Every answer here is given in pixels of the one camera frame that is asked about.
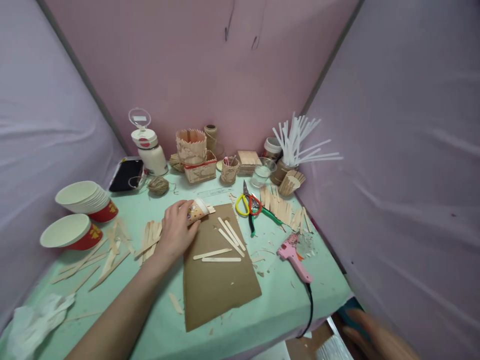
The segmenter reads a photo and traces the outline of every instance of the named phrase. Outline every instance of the tissue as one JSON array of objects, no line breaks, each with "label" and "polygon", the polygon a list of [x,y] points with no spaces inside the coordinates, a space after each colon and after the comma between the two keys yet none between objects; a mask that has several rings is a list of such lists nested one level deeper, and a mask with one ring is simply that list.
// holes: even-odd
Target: tissue
[{"label": "tissue", "polygon": [[29,306],[16,308],[8,336],[8,351],[16,360],[33,359],[37,347],[64,321],[67,309],[74,302],[74,293],[67,297],[50,294],[35,309]]}]

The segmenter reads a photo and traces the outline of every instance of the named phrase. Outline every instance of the mint green tablecloth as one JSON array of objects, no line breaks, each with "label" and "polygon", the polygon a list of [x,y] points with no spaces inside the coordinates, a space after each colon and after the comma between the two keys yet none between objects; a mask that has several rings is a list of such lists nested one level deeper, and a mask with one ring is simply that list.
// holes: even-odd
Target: mint green tablecloth
[{"label": "mint green tablecloth", "polygon": [[[176,183],[177,194],[174,194],[174,185],[171,184],[168,194],[160,198],[149,197],[146,188],[139,193],[132,191],[113,196],[113,201],[119,208],[119,216],[124,219],[136,249],[140,248],[145,224],[150,220],[161,221],[165,209],[178,200],[194,199],[200,193],[205,202],[213,206],[231,204],[229,192],[208,197],[204,193],[223,188],[219,173],[216,179],[195,185],[188,184],[183,175],[176,173],[168,174],[165,178],[171,183]],[[248,183],[248,178],[238,177],[231,187],[231,193],[235,197],[241,194],[244,179]],[[248,186],[250,191],[260,198],[260,192],[250,184]],[[293,203],[294,211],[299,208],[300,204],[296,198],[290,201]],[[238,222],[250,255],[263,248],[276,253],[281,243],[292,232],[288,226],[284,225],[287,231],[285,233],[272,220],[260,214],[255,219],[258,237],[250,238],[248,220],[240,217]],[[105,230],[111,226],[110,223],[100,228]],[[314,300],[313,318],[318,319],[330,315],[341,307],[350,296],[350,288],[320,235],[314,230],[314,234],[310,236],[315,256],[307,257],[303,265],[313,276],[311,285]],[[104,244],[100,251],[106,251],[108,246],[108,243]],[[56,284],[52,285],[50,281],[56,277],[61,267],[83,256],[85,256],[84,252],[66,251],[38,284],[26,304],[34,306],[50,293],[68,295],[91,267]],[[131,358],[134,360],[223,359],[271,341],[300,325],[306,325],[310,314],[309,298],[290,263],[282,262],[278,256],[266,251],[260,251],[258,255],[253,256],[264,256],[266,259],[256,263],[257,271],[264,272],[264,277],[257,275],[262,296],[240,308],[230,310],[223,319],[218,317],[189,333],[185,332],[184,317],[175,311],[168,296],[168,293],[175,294],[183,306],[183,265],[178,261],[163,283],[163,289],[146,321]],[[104,263],[105,260],[99,262],[102,266]],[[100,276],[101,268],[97,270],[78,291],[75,304],[67,313],[67,319],[103,312],[138,269],[138,262],[129,255],[103,284],[88,292]],[[36,352],[36,358],[63,359],[99,316],[97,314],[64,322],[47,337]],[[11,358],[7,356],[9,329],[10,326],[0,340],[1,359]]]}]

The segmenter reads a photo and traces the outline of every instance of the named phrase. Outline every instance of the power cord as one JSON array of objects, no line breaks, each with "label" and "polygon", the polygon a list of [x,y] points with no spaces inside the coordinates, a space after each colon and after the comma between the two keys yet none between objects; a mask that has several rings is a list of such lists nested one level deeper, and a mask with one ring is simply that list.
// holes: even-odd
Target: power cord
[{"label": "power cord", "polygon": [[296,337],[297,339],[303,338],[307,330],[310,328],[310,325],[312,324],[312,318],[314,317],[314,298],[312,296],[312,288],[310,287],[309,283],[306,283],[305,287],[308,298],[310,299],[310,319],[308,320],[308,325],[306,326],[305,330],[303,330],[300,336]]}]

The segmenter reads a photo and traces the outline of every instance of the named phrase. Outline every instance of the person's right hand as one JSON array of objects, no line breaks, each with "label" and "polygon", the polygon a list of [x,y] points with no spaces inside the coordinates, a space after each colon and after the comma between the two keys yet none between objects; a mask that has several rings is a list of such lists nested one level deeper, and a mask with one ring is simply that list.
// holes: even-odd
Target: person's right hand
[{"label": "person's right hand", "polygon": [[360,309],[347,310],[347,314],[370,336],[366,340],[358,331],[345,326],[343,332],[360,347],[369,360],[420,360],[418,354],[400,337],[380,325]]},{"label": "person's right hand", "polygon": [[200,220],[197,220],[190,229],[188,228],[187,214],[193,202],[193,200],[177,201],[165,210],[161,220],[160,241],[154,253],[158,260],[173,264],[192,243],[200,226]]}]

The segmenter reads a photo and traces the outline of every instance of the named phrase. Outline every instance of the pink glue gun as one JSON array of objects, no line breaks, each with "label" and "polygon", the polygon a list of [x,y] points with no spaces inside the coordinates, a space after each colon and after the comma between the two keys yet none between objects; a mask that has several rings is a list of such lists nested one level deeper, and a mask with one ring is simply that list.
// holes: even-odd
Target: pink glue gun
[{"label": "pink glue gun", "polygon": [[300,280],[305,284],[311,284],[314,280],[312,276],[305,270],[304,266],[300,262],[299,255],[297,254],[297,243],[299,242],[298,234],[291,234],[280,246],[276,252],[280,255],[280,259],[288,259],[295,269]]}]

